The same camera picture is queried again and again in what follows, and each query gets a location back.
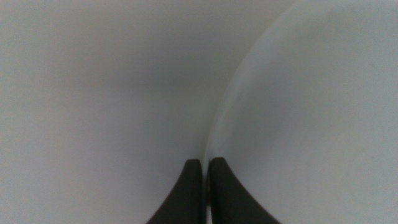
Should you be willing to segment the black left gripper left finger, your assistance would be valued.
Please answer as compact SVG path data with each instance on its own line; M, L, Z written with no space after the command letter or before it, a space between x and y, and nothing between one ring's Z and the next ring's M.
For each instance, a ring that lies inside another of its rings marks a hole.
M200 160L187 160L172 190L147 224L203 223L202 178Z

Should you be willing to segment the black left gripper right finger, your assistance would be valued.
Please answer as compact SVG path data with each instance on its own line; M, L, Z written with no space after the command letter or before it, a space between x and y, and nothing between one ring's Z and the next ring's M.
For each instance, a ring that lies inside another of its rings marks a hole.
M280 224L244 188L223 157L208 168L211 219L216 224Z

